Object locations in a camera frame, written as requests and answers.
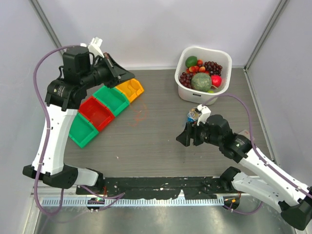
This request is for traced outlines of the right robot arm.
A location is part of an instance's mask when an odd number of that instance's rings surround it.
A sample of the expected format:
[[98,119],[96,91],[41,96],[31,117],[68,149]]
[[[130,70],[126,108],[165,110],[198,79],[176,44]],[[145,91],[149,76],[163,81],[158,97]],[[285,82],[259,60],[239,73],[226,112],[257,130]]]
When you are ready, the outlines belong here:
[[245,136],[232,132],[221,115],[212,115],[205,122],[187,122],[176,140],[185,147],[203,143],[217,146],[228,159],[254,172],[260,180],[230,167],[220,180],[223,191],[247,193],[278,211],[293,228],[305,230],[312,219],[312,189],[295,179],[268,159]]

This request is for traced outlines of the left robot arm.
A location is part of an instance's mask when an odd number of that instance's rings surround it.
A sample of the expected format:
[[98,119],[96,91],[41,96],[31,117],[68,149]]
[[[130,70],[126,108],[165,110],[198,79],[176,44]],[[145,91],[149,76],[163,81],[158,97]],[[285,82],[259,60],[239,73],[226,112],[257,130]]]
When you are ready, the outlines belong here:
[[34,161],[24,166],[22,173],[54,188],[87,186],[97,195],[104,188],[101,172],[64,164],[70,128],[88,89],[101,84],[114,88],[135,75],[116,63],[108,53],[93,53],[88,47],[78,45],[67,46],[65,50],[63,65],[59,67],[60,77],[48,85],[45,98],[39,98],[45,114],[45,129]]

